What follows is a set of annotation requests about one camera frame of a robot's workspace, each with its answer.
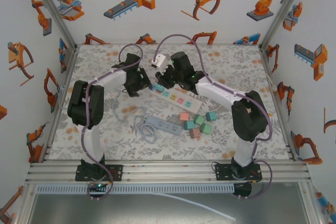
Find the gray floor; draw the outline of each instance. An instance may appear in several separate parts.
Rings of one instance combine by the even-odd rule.
[[[254,191],[260,185],[254,185]],[[229,194],[178,194],[229,216],[225,219],[206,209],[182,201],[155,195],[111,195],[101,202],[91,202],[85,195],[37,197],[33,224],[301,224],[307,223],[296,184],[272,184],[257,199],[238,201]]]

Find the gray power strip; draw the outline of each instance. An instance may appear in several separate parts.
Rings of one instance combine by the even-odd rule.
[[[176,136],[179,136],[182,132],[182,127],[180,125],[167,122],[166,120],[162,120],[161,118],[151,115],[147,116],[145,123],[149,123],[158,130],[165,131]]]

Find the floral tablecloth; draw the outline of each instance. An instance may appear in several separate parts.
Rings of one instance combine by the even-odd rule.
[[[118,63],[118,54],[123,46],[82,45],[79,48],[64,106],[69,103],[74,82],[77,80],[90,81],[107,72],[111,66]],[[141,47],[144,51],[144,58],[140,66],[146,70],[152,83],[155,83],[155,69],[151,67],[150,60],[153,58],[156,45],[141,45]],[[214,79],[237,90],[248,92],[254,89],[259,92],[270,115],[274,133],[269,142],[258,145],[256,156],[266,159],[288,159],[258,47],[238,45],[199,45],[199,47],[205,68]],[[201,70],[198,54],[192,45],[163,45],[159,52],[171,56],[179,51],[184,51],[189,56],[195,70]],[[138,48],[129,47],[123,52],[122,59],[125,59],[127,52],[140,55]],[[184,91],[178,86],[175,88],[181,92]],[[208,98],[184,92],[203,102],[199,114],[205,115],[207,111],[216,111],[218,119],[210,122],[213,127],[211,134],[202,134],[199,138],[191,139],[188,131],[185,130],[180,136],[158,131],[158,140],[154,144],[146,143],[134,127],[134,115],[141,115],[142,112],[134,112],[134,115],[130,115],[126,122],[119,122],[112,113],[113,99],[118,91],[106,93],[104,117],[99,125],[100,141],[106,159],[230,159],[235,153],[238,139],[233,129],[231,111]],[[152,95],[148,90],[139,91],[139,95],[137,98],[130,98],[127,93],[121,93],[115,103],[120,118],[134,108],[144,106],[149,115],[183,125],[180,121],[181,108]],[[81,157],[80,133],[68,117],[67,111],[64,110],[59,119],[49,159],[81,159]]]

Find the green block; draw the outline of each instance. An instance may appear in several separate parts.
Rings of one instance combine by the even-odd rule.
[[[217,114],[216,114],[215,111],[207,112],[207,113],[205,114],[205,116],[206,116],[206,120],[207,120],[208,122],[210,122],[210,121],[216,121],[216,120],[217,120]]]
[[[201,126],[201,132],[209,135],[211,133],[212,126],[206,123],[203,123]]]
[[[190,129],[193,129],[194,127],[195,127],[194,121],[185,121],[184,122],[184,129],[185,130],[190,130]]]
[[[196,115],[194,118],[194,122],[198,125],[202,125],[204,121],[205,121],[205,118],[200,115]]]

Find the pink block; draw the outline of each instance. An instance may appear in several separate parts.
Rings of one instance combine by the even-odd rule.
[[[189,120],[189,113],[187,113],[187,112],[181,112],[180,120],[181,121],[188,121]]]
[[[190,138],[197,138],[201,136],[200,128],[189,130]]]

